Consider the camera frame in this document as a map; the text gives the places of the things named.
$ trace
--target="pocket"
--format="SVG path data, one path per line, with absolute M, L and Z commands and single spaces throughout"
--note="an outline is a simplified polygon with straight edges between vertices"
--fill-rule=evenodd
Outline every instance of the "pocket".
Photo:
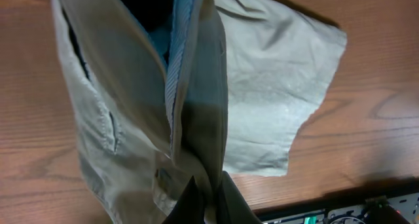
M 64 10 L 54 9 L 58 54 L 73 106 L 79 136 L 85 147 L 94 146 L 116 153 L 120 126 L 92 83 L 94 73 L 82 57 L 77 37 Z

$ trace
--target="wooden floor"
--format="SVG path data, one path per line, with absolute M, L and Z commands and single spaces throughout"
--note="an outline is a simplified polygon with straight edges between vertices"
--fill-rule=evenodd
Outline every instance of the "wooden floor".
M 288 0 L 348 48 L 284 177 L 234 176 L 256 211 L 419 175 L 419 0 Z M 49 0 L 0 0 L 0 223 L 108 223 L 77 167 Z

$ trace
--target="wood grain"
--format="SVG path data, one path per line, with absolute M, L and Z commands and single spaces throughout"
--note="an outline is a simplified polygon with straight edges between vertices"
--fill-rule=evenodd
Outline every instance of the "wood grain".
M 260 211 L 419 175 L 419 0 L 290 0 L 348 48 L 284 177 L 234 176 Z M 0 0 L 0 223 L 107 223 L 80 178 L 49 0 Z

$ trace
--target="white cloth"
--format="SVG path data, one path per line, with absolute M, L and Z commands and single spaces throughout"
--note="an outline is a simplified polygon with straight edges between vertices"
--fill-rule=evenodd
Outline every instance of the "white cloth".
M 322 103 L 346 34 L 273 0 L 215 0 L 227 38 L 228 173 L 283 176 Z

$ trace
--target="cable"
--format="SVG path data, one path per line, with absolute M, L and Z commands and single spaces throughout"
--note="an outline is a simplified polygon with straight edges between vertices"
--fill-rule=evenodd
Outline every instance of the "cable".
M 331 224 L 339 224 L 339 223 L 343 223 L 342 221 L 345 221 L 346 219 L 353 219 L 358 221 L 359 223 L 362 224 L 366 224 L 364 221 L 362 221 L 361 219 L 359 219 L 358 217 L 352 217 L 352 216 L 346 216 L 346 217 L 340 217 L 340 218 L 336 218 L 335 220 L 333 220 L 331 222 Z

